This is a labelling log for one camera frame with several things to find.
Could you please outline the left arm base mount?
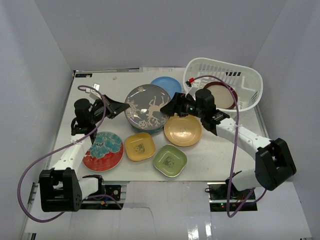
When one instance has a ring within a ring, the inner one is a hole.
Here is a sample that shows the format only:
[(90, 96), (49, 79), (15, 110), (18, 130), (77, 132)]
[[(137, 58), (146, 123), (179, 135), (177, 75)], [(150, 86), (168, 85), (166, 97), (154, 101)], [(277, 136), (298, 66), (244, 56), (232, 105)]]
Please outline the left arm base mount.
[(80, 207), (81, 210), (120, 210), (119, 206), (110, 198), (112, 197), (120, 207), (124, 206), (126, 198), (126, 185), (104, 185), (103, 196), (85, 199)]

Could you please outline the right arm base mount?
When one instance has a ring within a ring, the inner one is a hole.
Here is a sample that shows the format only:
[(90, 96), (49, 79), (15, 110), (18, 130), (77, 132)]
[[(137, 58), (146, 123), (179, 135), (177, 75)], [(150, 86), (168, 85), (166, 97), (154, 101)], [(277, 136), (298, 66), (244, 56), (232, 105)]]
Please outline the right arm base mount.
[[(208, 194), (210, 211), (213, 212), (226, 212), (227, 211), (227, 190), (228, 185), (225, 183), (208, 184), (204, 191)], [(249, 195), (250, 190), (244, 191), (231, 191), (230, 192), (230, 211), (235, 211), (240, 204)], [(252, 193), (243, 207), (240, 209), (242, 212), (255, 212), (258, 210), (255, 193)]]

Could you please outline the black label sticker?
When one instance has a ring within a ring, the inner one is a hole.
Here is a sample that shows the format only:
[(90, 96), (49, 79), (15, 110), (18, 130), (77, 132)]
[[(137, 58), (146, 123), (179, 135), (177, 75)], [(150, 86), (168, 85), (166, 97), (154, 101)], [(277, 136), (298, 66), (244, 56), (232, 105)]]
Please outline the black label sticker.
[(93, 76), (92, 73), (76, 73), (75, 78), (91, 78)]

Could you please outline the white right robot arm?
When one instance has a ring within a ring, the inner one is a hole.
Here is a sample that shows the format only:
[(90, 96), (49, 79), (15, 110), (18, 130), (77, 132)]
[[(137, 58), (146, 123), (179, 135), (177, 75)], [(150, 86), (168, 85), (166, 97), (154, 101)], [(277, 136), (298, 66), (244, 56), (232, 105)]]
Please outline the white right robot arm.
[(207, 131), (230, 141), (253, 158), (254, 169), (233, 173), (225, 181), (228, 184), (226, 195), (233, 200), (242, 196), (244, 190), (257, 187), (273, 191), (297, 172), (286, 141), (281, 138), (271, 140), (240, 126), (216, 108), (214, 97), (207, 89), (197, 90), (195, 97), (177, 92), (160, 111), (170, 117), (191, 115), (199, 118)]

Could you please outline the teal scalloped plate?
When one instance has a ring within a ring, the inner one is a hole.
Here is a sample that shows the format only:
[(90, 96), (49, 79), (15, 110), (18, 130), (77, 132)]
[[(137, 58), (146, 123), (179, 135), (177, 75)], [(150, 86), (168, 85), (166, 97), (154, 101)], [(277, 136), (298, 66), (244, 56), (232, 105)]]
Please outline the teal scalloped plate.
[(155, 134), (155, 133), (158, 133), (158, 132), (160, 132), (160, 131), (163, 129), (163, 127), (160, 127), (160, 128), (153, 129), (153, 130), (145, 130), (145, 129), (139, 129), (139, 128), (134, 127), (134, 126), (132, 126), (132, 128), (133, 128), (136, 132), (138, 132), (138, 133), (148, 133), (148, 134), (150, 134), (150, 135), (153, 135), (153, 134)]

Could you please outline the red teal flower plate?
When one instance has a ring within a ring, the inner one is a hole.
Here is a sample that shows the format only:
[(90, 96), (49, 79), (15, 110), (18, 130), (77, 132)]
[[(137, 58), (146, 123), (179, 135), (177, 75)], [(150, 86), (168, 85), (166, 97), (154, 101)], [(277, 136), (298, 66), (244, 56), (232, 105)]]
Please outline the red teal flower plate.
[(98, 132), (90, 149), (85, 153), (82, 163), (97, 173), (109, 171), (116, 167), (124, 155), (121, 138), (112, 132)]

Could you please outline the white plastic dish bin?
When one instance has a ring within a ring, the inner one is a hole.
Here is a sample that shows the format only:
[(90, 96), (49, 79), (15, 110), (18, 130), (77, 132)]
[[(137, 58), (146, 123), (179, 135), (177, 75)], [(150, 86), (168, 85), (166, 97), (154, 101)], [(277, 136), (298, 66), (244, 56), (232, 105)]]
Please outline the white plastic dish bin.
[(261, 100), (263, 94), (262, 76), (254, 69), (214, 60), (205, 57), (192, 59), (186, 66), (182, 86), (186, 92), (185, 82), (190, 78), (195, 79), (198, 90), (208, 83), (215, 82), (215, 76), (231, 86), (237, 93), (237, 105), (241, 113), (253, 109)]

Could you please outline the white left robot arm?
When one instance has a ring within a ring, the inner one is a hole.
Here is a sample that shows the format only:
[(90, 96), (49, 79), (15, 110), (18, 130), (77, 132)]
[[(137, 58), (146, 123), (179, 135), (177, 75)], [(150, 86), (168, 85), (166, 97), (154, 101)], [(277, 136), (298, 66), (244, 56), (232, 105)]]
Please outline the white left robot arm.
[(104, 118), (114, 119), (130, 106), (103, 96), (94, 103), (81, 98), (74, 103), (71, 145), (59, 160), (39, 175), (40, 201), (44, 212), (76, 212), (83, 200), (105, 196), (102, 172), (111, 170), (124, 155), (121, 138), (98, 132)]

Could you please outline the dark red rimmed plate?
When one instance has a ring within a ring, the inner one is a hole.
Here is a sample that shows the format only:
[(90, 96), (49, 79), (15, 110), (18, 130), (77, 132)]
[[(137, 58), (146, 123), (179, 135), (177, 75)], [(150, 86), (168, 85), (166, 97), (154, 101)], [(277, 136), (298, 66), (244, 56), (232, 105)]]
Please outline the dark red rimmed plate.
[(236, 107), (238, 95), (231, 86), (225, 86), (223, 83), (213, 81), (204, 86), (214, 97), (214, 104), (217, 108), (231, 110)]

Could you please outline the light blue round plate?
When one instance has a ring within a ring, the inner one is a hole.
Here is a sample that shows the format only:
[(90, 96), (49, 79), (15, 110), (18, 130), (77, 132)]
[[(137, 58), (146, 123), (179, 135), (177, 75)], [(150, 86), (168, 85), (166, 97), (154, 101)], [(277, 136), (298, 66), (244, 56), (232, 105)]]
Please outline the light blue round plate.
[(163, 88), (171, 98), (174, 97), (175, 93), (182, 92), (181, 84), (173, 77), (161, 76), (151, 81), (152, 85)]

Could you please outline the grey reindeer plate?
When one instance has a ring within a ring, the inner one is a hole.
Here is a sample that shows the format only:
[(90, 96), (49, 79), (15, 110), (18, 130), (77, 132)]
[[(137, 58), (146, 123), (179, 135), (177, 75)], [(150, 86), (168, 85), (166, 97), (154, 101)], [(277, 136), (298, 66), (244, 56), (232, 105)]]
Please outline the grey reindeer plate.
[(130, 105), (124, 111), (131, 126), (142, 130), (155, 130), (163, 127), (169, 120), (161, 108), (171, 100), (169, 94), (161, 87), (153, 84), (143, 84), (134, 88), (126, 97)]

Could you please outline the paper sheets behind table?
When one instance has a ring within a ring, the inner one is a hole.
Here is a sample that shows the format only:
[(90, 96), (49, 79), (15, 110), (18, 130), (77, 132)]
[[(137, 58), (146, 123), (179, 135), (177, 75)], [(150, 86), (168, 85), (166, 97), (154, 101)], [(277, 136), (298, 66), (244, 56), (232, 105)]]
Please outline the paper sheets behind table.
[(155, 73), (169, 73), (169, 72), (184, 72), (185, 67), (140, 67), (140, 73), (148, 73), (148, 72), (155, 72)]

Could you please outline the orange round plate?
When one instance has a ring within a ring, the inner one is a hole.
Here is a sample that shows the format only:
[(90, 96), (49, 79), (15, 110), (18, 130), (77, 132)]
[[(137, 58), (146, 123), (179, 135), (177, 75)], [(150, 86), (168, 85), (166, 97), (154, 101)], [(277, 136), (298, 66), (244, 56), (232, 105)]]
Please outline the orange round plate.
[(179, 147), (190, 147), (196, 144), (202, 137), (202, 125), (196, 117), (188, 115), (170, 117), (164, 125), (166, 138)]

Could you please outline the yellow square panda dish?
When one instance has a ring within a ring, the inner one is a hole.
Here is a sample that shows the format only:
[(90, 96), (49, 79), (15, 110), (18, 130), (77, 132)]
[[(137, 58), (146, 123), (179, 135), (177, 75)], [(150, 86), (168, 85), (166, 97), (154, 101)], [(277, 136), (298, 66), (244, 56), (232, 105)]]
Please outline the yellow square panda dish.
[(152, 136), (146, 132), (140, 132), (129, 136), (124, 142), (127, 156), (133, 162), (140, 162), (152, 157), (156, 146)]

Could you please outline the green square panda dish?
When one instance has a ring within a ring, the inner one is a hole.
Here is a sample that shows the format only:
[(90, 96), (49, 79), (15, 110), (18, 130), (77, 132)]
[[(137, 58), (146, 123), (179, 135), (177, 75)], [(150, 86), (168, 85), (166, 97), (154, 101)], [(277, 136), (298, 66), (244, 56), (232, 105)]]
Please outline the green square panda dish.
[(187, 162), (186, 154), (170, 144), (163, 146), (153, 158), (154, 167), (169, 178), (177, 177)]

